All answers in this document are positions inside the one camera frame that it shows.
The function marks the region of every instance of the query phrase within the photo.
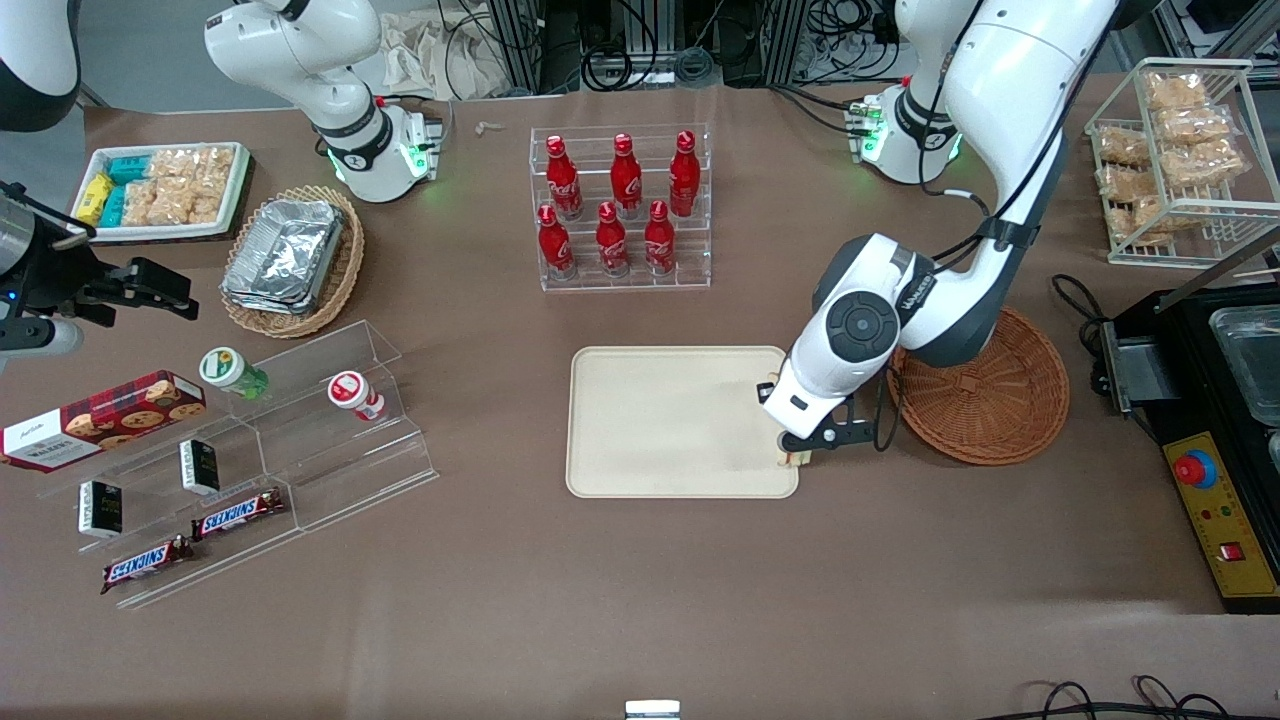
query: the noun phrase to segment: foil container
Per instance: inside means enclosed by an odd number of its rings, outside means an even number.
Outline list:
[[[273,200],[250,227],[220,290],[242,307],[311,313],[344,220],[342,210],[324,201]]]

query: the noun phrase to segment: small black box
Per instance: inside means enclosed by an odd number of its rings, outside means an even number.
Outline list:
[[[101,480],[81,483],[79,532],[95,538],[114,538],[123,529],[120,488]]]
[[[196,495],[218,492],[218,454],[212,446],[188,439],[178,446],[182,456],[182,487]]]

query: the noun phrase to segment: yellow control panel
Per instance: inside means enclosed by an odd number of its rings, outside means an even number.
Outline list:
[[[1164,450],[1222,597],[1280,597],[1213,438],[1201,433]]]

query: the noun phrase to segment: blue package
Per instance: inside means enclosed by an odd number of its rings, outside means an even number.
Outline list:
[[[118,184],[106,196],[106,205],[102,206],[102,219],[97,222],[100,228],[118,228],[124,218],[124,186]]]
[[[136,179],[142,179],[147,174],[147,165],[151,164],[150,155],[133,155],[129,158],[116,158],[106,168],[106,177],[115,184],[124,184]]]

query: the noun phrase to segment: red cap bottle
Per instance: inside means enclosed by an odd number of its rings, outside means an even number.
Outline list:
[[[627,258],[627,229],[618,222],[613,202],[600,202],[600,224],[595,227],[595,242],[600,246],[600,265],[611,278],[622,278],[631,272]]]
[[[676,269],[676,228],[667,218],[667,204],[654,200],[649,206],[649,224],[644,228],[644,259],[657,277]]]
[[[556,218],[556,209],[548,204],[538,208],[538,247],[547,259],[547,272],[553,281],[564,282],[577,274],[573,250],[568,246],[568,231]]]
[[[694,133],[682,129],[676,136],[676,156],[671,160],[671,211],[680,218],[694,214],[703,168],[694,155]]]
[[[613,200],[618,205],[618,217],[625,220],[639,218],[644,202],[640,163],[632,152],[631,136],[625,132],[613,136],[613,167],[609,168],[609,182],[613,183]]]
[[[573,222],[582,217],[582,188],[563,137],[553,135],[547,138],[547,184],[552,190],[552,201],[562,218]]]

